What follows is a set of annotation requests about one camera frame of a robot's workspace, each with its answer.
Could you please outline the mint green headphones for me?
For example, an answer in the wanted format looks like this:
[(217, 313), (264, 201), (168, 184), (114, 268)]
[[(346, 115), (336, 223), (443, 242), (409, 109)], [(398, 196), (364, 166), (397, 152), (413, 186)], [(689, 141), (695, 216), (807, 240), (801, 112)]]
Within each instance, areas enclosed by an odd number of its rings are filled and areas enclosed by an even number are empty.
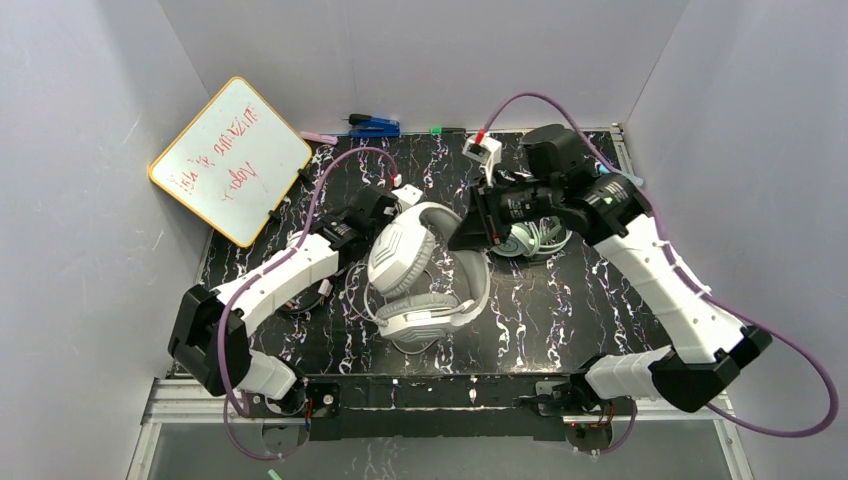
[(507, 239), (492, 247), (490, 252), (504, 258), (556, 255), (566, 247), (572, 234), (559, 218), (538, 223), (515, 223), (510, 226)]

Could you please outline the grey white headphones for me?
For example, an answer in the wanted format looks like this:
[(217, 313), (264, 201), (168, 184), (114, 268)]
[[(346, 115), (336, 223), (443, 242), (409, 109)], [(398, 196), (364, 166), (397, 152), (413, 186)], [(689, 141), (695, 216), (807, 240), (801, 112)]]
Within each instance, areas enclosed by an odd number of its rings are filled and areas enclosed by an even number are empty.
[(369, 285), (385, 300), (373, 314), (379, 334), (395, 343), (439, 340), (476, 320), (488, 306), (490, 269), (486, 254), (453, 253), (467, 295), (426, 292), (435, 286), (428, 268), (437, 242), (457, 232), (460, 217), (450, 208), (424, 202), (404, 210), (377, 236), (366, 262)]

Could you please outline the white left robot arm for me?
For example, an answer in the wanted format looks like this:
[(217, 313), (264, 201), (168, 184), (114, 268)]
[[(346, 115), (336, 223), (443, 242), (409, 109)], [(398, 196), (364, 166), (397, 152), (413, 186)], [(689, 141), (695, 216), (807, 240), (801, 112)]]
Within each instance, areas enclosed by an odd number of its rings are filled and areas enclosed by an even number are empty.
[(346, 208), (296, 232), (286, 249), (255, 269), (214, 288), (191, 287), (181, 299), (168, 353), (214, 397), (240, 390), (285, 399), (297, 372), (252, 349), (250, 337), (304, 290), (360, 261), (378, 234), (422, 198), (412, 185), (392, 191), (368, 185)]

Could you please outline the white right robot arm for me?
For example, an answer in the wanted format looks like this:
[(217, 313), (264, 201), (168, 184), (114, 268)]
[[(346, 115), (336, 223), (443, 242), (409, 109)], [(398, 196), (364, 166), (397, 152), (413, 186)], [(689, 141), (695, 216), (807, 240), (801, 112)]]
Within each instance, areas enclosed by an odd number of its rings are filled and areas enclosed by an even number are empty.
[(652, 206), (625, 175), (599, 172), (560, 124), (521, 140), (530, 173), (486, 172), (469, 185), (469, 203), (448, 246), (501, 245), (514, 224), (559, 219), (612, 263), (660, 321), (670, 344), (627, 355), (598, 355), (569, 377), (569, 398), (584, 408), (619, 397), (661, 398), (695, 412), (710, 403), (772, 343), (715, 305), (657, 230)]

